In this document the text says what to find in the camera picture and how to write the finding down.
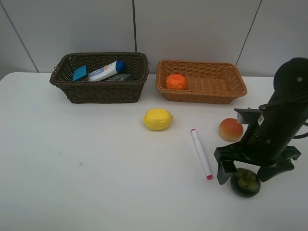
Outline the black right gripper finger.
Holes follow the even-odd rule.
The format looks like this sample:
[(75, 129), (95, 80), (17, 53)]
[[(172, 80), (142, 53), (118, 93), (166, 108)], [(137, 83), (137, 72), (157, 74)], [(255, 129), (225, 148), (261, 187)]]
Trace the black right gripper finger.
[(273, 167), (260, 167), (257, 176), (261, 182), (266, 182), (279, 174), (292, 171), (294, 168), (291, 161), (285, 161)]
[(220, 185), (226, 183), (226, 181), (237, 172), (237, 168), (233, 161), (218, 161), (217, 179)]

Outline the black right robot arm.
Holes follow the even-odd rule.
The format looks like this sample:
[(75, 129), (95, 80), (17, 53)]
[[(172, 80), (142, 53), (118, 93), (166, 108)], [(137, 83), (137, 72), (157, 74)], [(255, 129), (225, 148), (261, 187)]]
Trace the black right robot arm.
[(284, 63), (273, 85), (267, 104), (258, 109), (235, 109), (248, 128), (239, 142), (215, 150), (219, 184), (225, 184), (236, 172), (235, 161), (258, 166), (262, 182), (294, 169), (292, 161), (301, 153), (289, 142), (307, 137), (297, 132), (308, 119), (308, 60), (293, 58)]

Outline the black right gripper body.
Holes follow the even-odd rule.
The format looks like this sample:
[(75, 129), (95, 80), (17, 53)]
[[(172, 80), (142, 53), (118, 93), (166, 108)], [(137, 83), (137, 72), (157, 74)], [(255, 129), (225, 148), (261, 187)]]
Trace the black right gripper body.
[(259, 167), (273, 167), (297, 160), (300, 152), (289, 142), (302, 127), (302, 105), (299, 103), (261, 106), (259, 119), (248, 125), (240, 141), (218, 147), (218, 161), (239, 161)]

